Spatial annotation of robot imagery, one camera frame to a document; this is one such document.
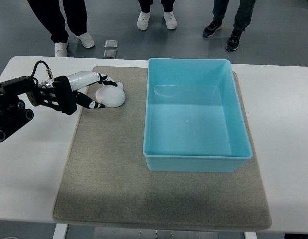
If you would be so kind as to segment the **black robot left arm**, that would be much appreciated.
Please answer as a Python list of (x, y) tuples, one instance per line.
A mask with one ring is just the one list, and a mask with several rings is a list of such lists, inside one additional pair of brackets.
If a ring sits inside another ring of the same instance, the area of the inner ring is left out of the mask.
[(45, 94), (34, 77), (40, 63), (45, 65), (49, 79), (52, 80), (50, 67), (46, 62), (39, 60), (35, 63), (30, 76), (21, 76), (0, 83), (0, 142), (12, 136), (34, 118), (34, 112), (26, 108), (25, 102), (19, 95), (27, 94), (33, 106), (49, 105), (44, 101)]

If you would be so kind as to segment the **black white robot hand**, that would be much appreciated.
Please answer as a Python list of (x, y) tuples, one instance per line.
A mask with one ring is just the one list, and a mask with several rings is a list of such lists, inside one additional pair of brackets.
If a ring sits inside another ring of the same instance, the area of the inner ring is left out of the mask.
[(95, 83), (117, 86), (110, 76), (97, 72), (80, 71), (69, 76), (60, 76), (39, 84), (50, 108), (67, 115), (73, 114), (80, 105), (86, 109), (102, 109), (106, 106), (93, 100), (79, 90)]

